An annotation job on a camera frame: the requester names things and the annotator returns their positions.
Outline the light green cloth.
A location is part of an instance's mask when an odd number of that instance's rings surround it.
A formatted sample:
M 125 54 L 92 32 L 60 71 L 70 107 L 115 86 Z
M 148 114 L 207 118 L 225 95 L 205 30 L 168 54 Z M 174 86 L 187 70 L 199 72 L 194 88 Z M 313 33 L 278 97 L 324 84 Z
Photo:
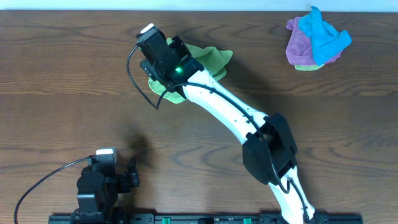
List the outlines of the light green cloth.
M 232 50 L 218 50 L 214 46 L 205 47 L 204 49 L 190 44 L 185 44 L 185 46 L 192 57 L 200 62 L 216 81 L 222 79 L 227 74 L 225 66 L 233 56 Z M 148 79 L 148 85 L 150 89 L 158 95 L 161 95 L 166 89 L 159 81 L 155 81 L 151 78 Z M 164 98 L 174 104 L 179 104 L 186 100 L 177 92 L 168 92 L 164 95 Z

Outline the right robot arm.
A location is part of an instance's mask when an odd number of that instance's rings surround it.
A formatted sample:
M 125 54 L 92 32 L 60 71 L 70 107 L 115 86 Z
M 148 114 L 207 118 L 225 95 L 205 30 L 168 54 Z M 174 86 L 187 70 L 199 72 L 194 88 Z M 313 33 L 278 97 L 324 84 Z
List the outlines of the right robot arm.
M 179 37 L 168 43 L 153 24 L 136 37 L 136 48 L 145 56 L 141 68 L 165 88 L 159 98 L 176 93 L 223 123 L 243 147 L 246 170 L 271 188 L 282 218 L 287 223 L 310 223 L 315 209 L 300 185 L 297 145 L 287 120 L 279 113 L 269 116 L 234 96 L 192 57 Z

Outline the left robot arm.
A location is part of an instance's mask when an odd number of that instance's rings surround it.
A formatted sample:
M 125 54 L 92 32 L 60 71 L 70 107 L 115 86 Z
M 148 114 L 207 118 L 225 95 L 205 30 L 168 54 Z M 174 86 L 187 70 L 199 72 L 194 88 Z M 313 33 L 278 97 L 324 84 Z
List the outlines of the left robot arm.
M 130 158 L 127 171 L 118 174 L 114 154 L 94 155 L 81 172 L 78 188 L 78 208 L 70 223 L 129 223 L 131 218 L 115 204 L 119 194 L 129 193 L 140 185 L 136 158 Z

